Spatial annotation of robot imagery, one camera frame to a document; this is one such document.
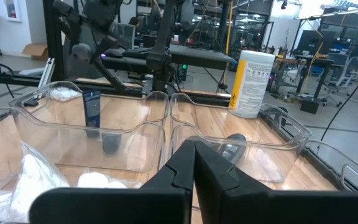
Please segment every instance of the black workbench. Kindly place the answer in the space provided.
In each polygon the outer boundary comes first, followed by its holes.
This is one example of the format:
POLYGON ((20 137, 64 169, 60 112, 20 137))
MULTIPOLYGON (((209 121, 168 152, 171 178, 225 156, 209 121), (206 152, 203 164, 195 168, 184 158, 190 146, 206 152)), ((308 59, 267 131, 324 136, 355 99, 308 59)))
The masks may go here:
MULTIPOLYGON (((173 63, 225 70, 227 63, 234 62, 233 58, 224 53, 212 50, 192 49, 180 45, 171 45, 170 51, 173 63)), ((136 73, 147 73, 149 71, 146 60, 139 58, 103 57, 103 64, 106 68, 136 73)))

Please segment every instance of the metal pole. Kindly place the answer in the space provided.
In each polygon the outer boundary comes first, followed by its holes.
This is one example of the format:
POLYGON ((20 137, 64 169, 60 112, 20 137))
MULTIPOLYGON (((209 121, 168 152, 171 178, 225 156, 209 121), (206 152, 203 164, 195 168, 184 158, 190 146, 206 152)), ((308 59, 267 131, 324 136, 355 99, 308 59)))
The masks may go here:
POLYGON ((269 47, 270 36, 272 35, 273 26, 274 26, 274 22, 268 22, 268 23, 271 23, 271 24, 272 24, 272 27, 270 28, 270 32, 269 32, 269 34, 268 34, 265 52, 266 52, 266 50, 267 50, 268 47, 269 47))
POLYGON ((53 0, 42 0, 44 4, 45 29, 47 33, 48 56, 55 59, 52 81, 64 81, 62 35, 58 14, 53 10, 53 0))
POLYGON ((219 23, 219 35, 222 38, 222 44, 223 44, 224 33, 226 31, 226 22, 227 22, 227 16, 229 15, 229 8, 230 8, 230 1, 224 1, 222 14, 221 14, 221 21, 219 23))
POLYGON ((229 55, 230 54, 230 50, 231 50, 231 41, 232 41, 232 39, 233 39, 233 33, 234 33, 234 25, 236 24, 236 19, 237 19, 237 14, 235 14, 234 16, 233 16, 233 18, 232 18, 232 21, 233 21, 233 23, 232 23, 232 27, 231 27, 231 35, 230 35, 230 39, 229 39, 229 47, 228 47, 228 53, 227 53, 227 55, 229 55))

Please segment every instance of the transparent storage container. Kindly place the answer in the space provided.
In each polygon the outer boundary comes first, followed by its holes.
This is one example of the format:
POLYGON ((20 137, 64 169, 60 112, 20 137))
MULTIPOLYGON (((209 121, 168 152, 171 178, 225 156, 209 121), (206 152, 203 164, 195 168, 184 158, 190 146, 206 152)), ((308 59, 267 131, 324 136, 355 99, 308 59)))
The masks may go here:
POLYGON ((270 183, 285 180, 302 149, 299 146, 277 149, 275 146, 268 144, 207 137, 196 126, 181 124, 173 129, 170 146, 171 154, 175 153, 187 139, 203 141, 211 149, 222 155, 224 147, 244 147, 245 151, 238 162, 235 163, 236 167, 268 186, 270 183))
POLYGON ((11 192, 17 183, 23 158, 21 142, 53 163, 72 187, 86 170, 145 183, 165 163, 164 130, 155 123, 112 131, 48 124, 17 108, 0 108, 0 191, 11 192), (88 137, 87 132, 96 137, 88 137))
POLYGON ((324 142, 309 140, 305 148, 321 160, 343 190, 358 190, 358 162, 324 142))
MULTIPOLYGON (((9 105, 20 108, 33 117, 53 124, 85 126, 85 110, 81 96, 65 102, 55 100, 52 93, 61 87, 82 93, 72 82, 54 82, 13 99, 9 105), (25 102, 42 96, 35 107, 25 106, 25 102)), ((168 95, 155 91, 145 98, 101 95, 100 128, 131 130, 137 125, 150 121, 163 126, 168 115, 168 95)))
POLYGON ((231 113, 229 108, 194 103, 188 95, 176 93, 170 102, 172 127, 191 124, 208 138, 226 139, 242 134, 247 142, 275 149, 295 150, 311 136, 309 129, 282 109, 259 105, 258 117, 245 119, 231 113))

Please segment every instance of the white canister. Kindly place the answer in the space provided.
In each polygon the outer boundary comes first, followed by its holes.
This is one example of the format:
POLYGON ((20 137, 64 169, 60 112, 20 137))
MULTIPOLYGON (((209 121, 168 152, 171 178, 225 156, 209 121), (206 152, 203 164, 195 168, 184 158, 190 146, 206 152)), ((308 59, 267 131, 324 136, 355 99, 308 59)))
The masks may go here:
POLYGON ((230 112, 242 118, 258 117, 275 56, 243 50, 230 99, 230 112))

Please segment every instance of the desk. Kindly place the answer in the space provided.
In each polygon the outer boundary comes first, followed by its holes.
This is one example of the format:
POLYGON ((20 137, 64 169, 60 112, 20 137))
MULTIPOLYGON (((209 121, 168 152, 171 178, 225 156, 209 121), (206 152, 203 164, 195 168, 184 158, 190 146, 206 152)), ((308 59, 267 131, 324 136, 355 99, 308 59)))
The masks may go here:
POLYGON ((269 92, 271 93, 278 93, 281 86, 289 86, 289 87, 296 87, 296 85, 292 85, 291 83, 285 82, 283 79, 285 70, 289 65, 298 65, 297 60, 292 59, 285 59, 285 58, 278 58, 276 57, 273 65, 272 72, 275 74, 274 80, 275 80, 275 86, 274 88, 270 89, 269 92))
MULTIPOLYGON (((303 71, 301 73, 301 78, 300 78, 300 81, 299 81, 299 84, 298 84, 298 88, 296 89, 296 92, 299 93, 302 89, 302 85, 303 85, 303 81, 304 79, 306 78, 306 76, 308 75, 307 74, 307 71, 309 70, 309 67, 312 66, 311 64, 311 60, 313 59, 312 57, 309 57, 309 56, 303 56, 303 55, 296 55, 296 57, 298 58, 301 58, 301 59, 305 59, 306 60, 306 67, 303 68, 303 71)), ((327 77, 327 74, 329 72, 329 68, 332 66, 332 67, 338 67, 338 66, 341 66, 341 65, 333 65, 333 60, 330 60, 330 59, 324 59, 324 58, 316 58, 314 60, 314 63, 313 65, 319 65, 320 67, 324 67, 324 72, 323 74, 321 75, 321 78, 320 78, 320 81, 318 83, 318 86, 317 86, 317 89, 314 93, 314 96, 313 98, 317 99, 318 98, 318 95, 320 93, 320 89, 324 83, 324 80, 325 78, 327 77)))
MULTIPOLYGON (((113 108, 107 108, 106 106, 108 106, 109 104, 105 103, 104 98, 102 98, 102 102, 101 102, 101 106, 103 106, 102 108, 102 116, 104 116, 105 118, 111 118, 108 120, 108 123, 105 123, 103 125, 108 125, 105 126, 105 128, 110 128, 112 126, 110 125, 136 125, 136 122, 139 122, 139 120, 137 119, 133 119, 134 123, 132 124, 123 124, 122 122, 120 123, 120 119, 128 119, 128 118, 133 118, 134 114, 139 114, 138 111, 133 111, 133 113, 128 113, 128 111, 131 111, 130 108, 124 108, 124 107, 119 107, 118 111, 117 110, 113 110, 113 108)), ((73 122, 73 121, 78 121, 78 122, 83 122, 83 117, 84 114, 79 113, 78 112, 78 106, 81 106, 78 104, 77 101, 81 101, 81 99, 77 99, 77 100, 73 100, 73 101, 68 101, 67 103, 67 107, 65 106, 66 110, 59 110, 58 108, 55 107, 56 104, 51 104, 48 108, 46 108, 46 110, 41 111, 38 110, 37 112, 37 117, 41 118, 43 116, 46 116, 47 119, 49 119, 50 122, 52 122, 54 119, 53 116, 50 116, 50 112, 51 111, 56 111, 59 113, 67 113, 67 115, 70 115, 70 121, 66 121, 66 122, 73 122)), ((121 99, 121 100, 117 100, 116 102, 114 102, 112 105, 126 105, 128 102, 128 99, 121 99)), ((143 113, 143 116, 150 116, 147 113, 143 113)), ((218 124, 218 121, 210 121, 210 120, 205 120, 205 119, 200 119, 197 120, 197 122, 199 123, 205 123, 204 127, 205 128, 209 128, 210 127, 210 123, 216 123, 218 124)), ((170 139, 170 133, 172 130, 172 127, 170 127, 169 124, 169 120, 166 120, 165 122, 165 137, 167 140, 167 145, 169 143, 169 139, 170 139)), ((241 125, 244 125, 244 131, 250 131, 250 132, 254 132, 252 130, 252 125, 248 125, 245 123, 242 123, 241 125)), ((5 156, 9 156, 9 157, 20 157, 21 156, 21 150, 17 150, 17 147, 19 147, 20 149, 20 137, 17 133, 15 133, 15 124, 13 122, 12 116, 9 115, 7 118, 4 118, 2 120, 0 120, 0 133, 5 133, 4 130, 8 130, 9 133, 13 132, 14 134, 11 135, 11 137, 13 136, 14 138, 5 138, 6 136, 1 136, 0 135, 0 156, 1 154, 5 155, 5 156)), ((209 130, 209 131, 219 131, 221 132, 221 128, 218 129, 213 129, 213 130, 209 130)), ((47 136, 44 135, 43 133, 36 133, 36 135, 34 137, 38 137, 40 141, 47 141, 47 136)), ((271 136, 271 138, 276 139, 276 141, 279 141, 279 139, 277 139, 277 137, 275 135, 271 136)), ((76 148, 76 152, 77 154, 70 154, 72 156, 76 156, 77 158, 81 158, 84 161, 87 159, 90 159, 89 156, 84 156, 80 153, 81 151, 77 150, 79 148, 76 148)), ((13 169, 13 167, 15 166, 15 164, 8 164, 9 167, 7 167, 7 169, 13 169)), ((73 166, 61 166, 61 165, 57 165, 57 167, 60 169, 60 171, 66 175, 69 183, 71 184, 76 184, 76 179, 78 178, 79 175, 82 174, 84 167, 73 167, 73 166)), ((136 172, 130 172, 130 171, 122 171, 122 170, 106 170, 106 169, 100 169, 99 170, 102 173, 111 175, 111 176, 115 176, 115 177, 120 177, 120 178, 126 178, 129 177, 131 179, 136 178, 138 180, 144 180, 144 179, 148 179, 149 177, 146 176, 146 174, 143 175, 139 175, 136 172)), ((279 183, 279 184, 267 184, 269 187, 273 188, 273 189, 282 189, 284 187, 284 185, 286 186, 286 189, 300 189, 300 190, 336 190, 336 187, 330 183, 330 181, 326 178, 323 177, 323 175, 321 173, 318 172, 318 170, 316 168, 314 168, 314 166, 312 166, 312 164, 310 163, 309 159, 307 157, 303 157, 300 156, 298 158, 298 160, 295 162, 295 165, 292 167, 288 177, 286 178, 284 183, 279 183)), ((195 206, 198 206, 198 202, 196 201, 196 194, 194 195, 194 202, 193 204, 195 206)), ((201 215, 199 212, 194 211, 192 213, 192 223, 201 223, 201 215)))
MULTIPOLYGON (((212 50, 192 49, 172 44, 170 46, 170 51, 173 63, 225 70, 227 63, 234 62, 233 58, 230 58, 221 52, 214 52, 212 50)), ((110 69, 133 71, 137 73, 147 73, 149 71, 146 60, 138 58, 103 57, 103 64, 106 68, 110 69)))

